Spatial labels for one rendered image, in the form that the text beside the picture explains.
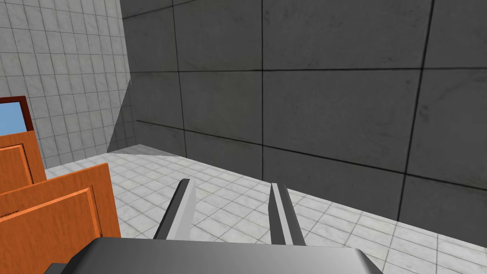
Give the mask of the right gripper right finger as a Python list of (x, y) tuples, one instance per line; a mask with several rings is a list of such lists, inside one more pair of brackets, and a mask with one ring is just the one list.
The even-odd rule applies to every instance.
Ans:
[(272, 245), (305, 245), (288, 189), (271, 183), (268, 216)]

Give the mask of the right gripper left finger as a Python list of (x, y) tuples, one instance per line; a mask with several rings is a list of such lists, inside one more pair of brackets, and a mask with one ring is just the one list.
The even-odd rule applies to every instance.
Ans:
[(179, 182), (153, 238), (189, 240), (195, 204), (195, 182), (184, 178)]

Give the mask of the orange wooden cupboard door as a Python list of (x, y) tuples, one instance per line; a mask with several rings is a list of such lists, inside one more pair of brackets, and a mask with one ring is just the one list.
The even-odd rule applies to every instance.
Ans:
[(0, 136), (0, 194), (46, 179), (35, 131)]
[(0, 194), (0, 274), (44, 274), (121, 236), (108, 164)]

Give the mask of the window with dark red frame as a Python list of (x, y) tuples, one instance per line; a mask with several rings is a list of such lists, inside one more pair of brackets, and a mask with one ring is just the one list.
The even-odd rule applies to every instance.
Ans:
[(34, 131), (25, 96), (0, 98), (0, 136)]

